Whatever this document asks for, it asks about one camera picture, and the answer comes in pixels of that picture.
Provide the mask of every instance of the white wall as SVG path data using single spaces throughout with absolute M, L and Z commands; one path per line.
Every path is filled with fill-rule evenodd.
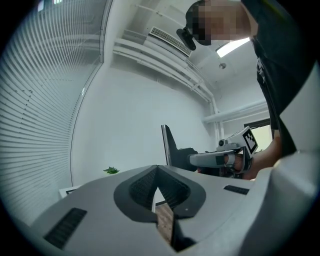
M 265 98 L 257 81 L 257 70 L 254 66 L 248 68 L 245 72 L 230 77 L 218 86 L 220 89 L 215 91 L 215 100 L 221 112 Z M 242 130 L 244 124 L 268 119 L 269 117 L 269 113 L 264 112 L 225 122 L 223 123 L 224 136 L 227 138 Z
M 257 69 L 250 66 L 245 72 L 218 84 L 215 100 L 220 111 L 226 111 L 264 99 L 257 81 Z
M 212 140 L 201 122 L 208 114 L 206 106 L 190 92 L 104 64 L 76 120 L 71 150 L 73 185 L 104 177 L 103 170 L 109 166 L 123 172 L 165 165 L 164 124 L 170 127 L 178 148 L 212 150 Z
M 272 132 L 270 125 L 258 127 L 252 130 L 253 136 L 258 143 L 257 152 L 265 150 L 272 142 Z
M 110 66 L 113 61 L 113 47 L 115 40 L 122 36 L 124 30 L 129 27 L 136 12 L 135 4 L 142 0 L 112 0 L 109 17 L 106 24 L 104 41 L 104 63 Z

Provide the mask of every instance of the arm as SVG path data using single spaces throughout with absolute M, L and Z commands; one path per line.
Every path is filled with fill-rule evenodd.
M 243 174 L 243 179 L 252 180 L 257 177 L 258 172 L 267 167 L 272 167 L 281 158 L 282 143 L 279 130 L 274 131 L 274 140 L 264 150 L 254 155 L 252 164 L 248 172 Z M 228 161 L 228 156 L 224 157 L 225 163 Z M 242 157 L 236 156 L 234 168 L 240 170 L 242 166 Z

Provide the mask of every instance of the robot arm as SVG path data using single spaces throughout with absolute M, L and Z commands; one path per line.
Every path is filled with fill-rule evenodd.
M 219 141 L 215 152 L 198 153 L 193 148 L 177 149 L 168 126 L 162 125 L 162 135 L 167 165 L 195 171 L 197 167 L 226 168 L 228 172 L 243 174 L 250 169 L 251 159 L 258 148 L 258 143 L 249 127 Z M 242 168 L 234 169 L 236 154 L 242 151 Z
M 191 154 L 188 156 L 188 161 L 197 167 L 228 168 L 233 173 L 243 174 L 250 169 L 251 159 L 257 148 L 258 143 L 247 126 L 231 137 L 220 140 L 215 152 Z M 242 168 L 236 171 L 234 163 L 236 154 L 240 151 L 242 151 Z M 225 163 L 225 155 L 228 155 L 227 163 Z

